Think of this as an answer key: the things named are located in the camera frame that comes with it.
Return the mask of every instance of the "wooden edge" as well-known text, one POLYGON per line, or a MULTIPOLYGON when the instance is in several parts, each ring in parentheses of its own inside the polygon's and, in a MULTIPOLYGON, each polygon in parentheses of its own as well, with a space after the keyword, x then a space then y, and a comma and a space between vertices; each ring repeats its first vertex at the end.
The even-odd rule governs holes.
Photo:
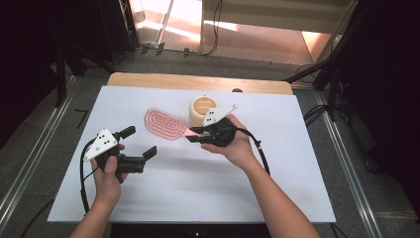
POLYGON ((239 88, 247 93, 293 95, 290 84, 285 81, 180 74, 115 72, 111 74, 107 85, 210 91, 232 91, 239 88))

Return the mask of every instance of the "forearm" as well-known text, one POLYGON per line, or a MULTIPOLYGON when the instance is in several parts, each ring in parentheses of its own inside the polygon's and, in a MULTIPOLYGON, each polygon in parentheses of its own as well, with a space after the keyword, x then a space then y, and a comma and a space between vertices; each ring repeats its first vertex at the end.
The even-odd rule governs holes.
POLYGON ((310 221, 255 160, 244 169, 271 237, 319 237, 310 221))
POLYGON ((102 237, 112 210, 113 206, 93 202, 91 209, 77 225, 70 237, 102 237))

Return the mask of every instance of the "hand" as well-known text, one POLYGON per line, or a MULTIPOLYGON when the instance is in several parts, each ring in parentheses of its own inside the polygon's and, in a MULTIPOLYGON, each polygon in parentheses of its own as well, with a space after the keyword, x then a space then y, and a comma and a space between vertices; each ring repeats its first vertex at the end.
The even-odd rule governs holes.
MULTIPOLYGON (((120 150, 124 150, 124 145, 119 145, 120 150)), ((96 160, 91 160, 92 170, 98 167, 96 160)), ((120 200, 121 196, 121 185, 118 179, 115 177, 118 163, 117 158, 111 156, 108 158, 105 170, 96 170, 93 173, 95 184, 96 184, 96 196, 94 203, 105 205, 106 207, 115 207, 120 200)), ((121 175, 122 179, 127 178, 127 174, 121 175)))
MULTIPOLYGON (((226 116, 236 127, 247 129, 234 115, 226 116)), ((211 153, 224 155, 232 164, 244 170, 247 166, 257 161, 250 143, 250 137, 237 131, 235 140, 227 147, 217 147, 203 143, 201 148, 211 153)))

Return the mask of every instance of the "gray surface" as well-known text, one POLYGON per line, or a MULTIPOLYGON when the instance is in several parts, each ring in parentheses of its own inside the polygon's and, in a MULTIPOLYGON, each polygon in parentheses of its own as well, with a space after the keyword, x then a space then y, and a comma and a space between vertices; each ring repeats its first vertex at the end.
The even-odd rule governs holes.
MULTIPOLYGON (((164 53, 161 57, 156 58, 152 52, 149 52, 142 56, 130 56, 117 68, 129 72, 182 73, 281 80, 294 74, 297 66, 246 59, 213 57, 188 57, 185 59, 180 54, 169 53, 164 53)), ((74 109, 90 110, 100 86, 106 84, 108 78, 109 73, 102 68, 91 68, 85 77, 80 78, 75 95, 2 237, 19 237, 32 217, 49 201, 53 192, 59 189, 82 132, 82 128, 76 129, 82 115, 75 112, 74 109)), ((298 98, 302 114, 315 105, 313 91, 294 89, 294 93, 298 98)), ((45 125, 46 118, 51 114, 54 103, 55 92, 52 92, 1 150, 1 158, 7 158, 7 161, 3 160, 1 167, 1 193, 6 192, 10 187, 20 166, 31 152, 45 125)), ((412 210, 398 183, 385 175, 373 175, 366 170, 363 154, 347 125, 341 123, 339 128, 342 130, 351 157, 355 160, 356 170, 373 210, 396 212, 412 210)), ((334 199, 333 209, 337 216, 337 225, 349 237, 367 237, 324 121, 319 118, 308 128, 308 132, 325 185, 330 197, 334 199)), ((42 213, 29 230, 27 237, 62 237, 70 234, 75 224, 48 223, 49 212, 50 208, 42 213)), ((380 217, 378 222, 382 227, 384 237, 420 236, 420 227, 414 224, 413 217, 380 217)), ((329 224, 316 224, 316 227, 323 237, 334 237, 329 224)))

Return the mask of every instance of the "black clamp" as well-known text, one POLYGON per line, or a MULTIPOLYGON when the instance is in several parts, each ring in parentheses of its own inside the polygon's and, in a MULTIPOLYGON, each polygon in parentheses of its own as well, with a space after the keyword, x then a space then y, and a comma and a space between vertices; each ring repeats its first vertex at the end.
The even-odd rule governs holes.
POLYGON ((209 126, 189 128, 200 136, 186 136, 186 139, 191 143, 210 143, 218 147, 227 147, 235 139, 237 129, 227 117, 224 117, 219 122, 209 126))
MULTIPOLYGON (((116 132, 112 135, 117 140, 117 142, 120 142, 121 138, 126 139, 127 137, 133 135, 135 132, 136 128, 131 126, 121 132, 116 132)), ((118 168, 115 172, 115 176, 119 182, 123 182, 124 180, 121 178, 121 174, 142 173, 146 165, 146 161, 154 157, 157 153, 157 146, 153 146, 144 152, 142 157, 127 157, 126 155, 120 153, 120 148, 117 143, 116 146, 97 156, 95 160, 98 163, 99 168, 104 171, 108 158, 110 156, 115 156, 118 162, 118 168)))

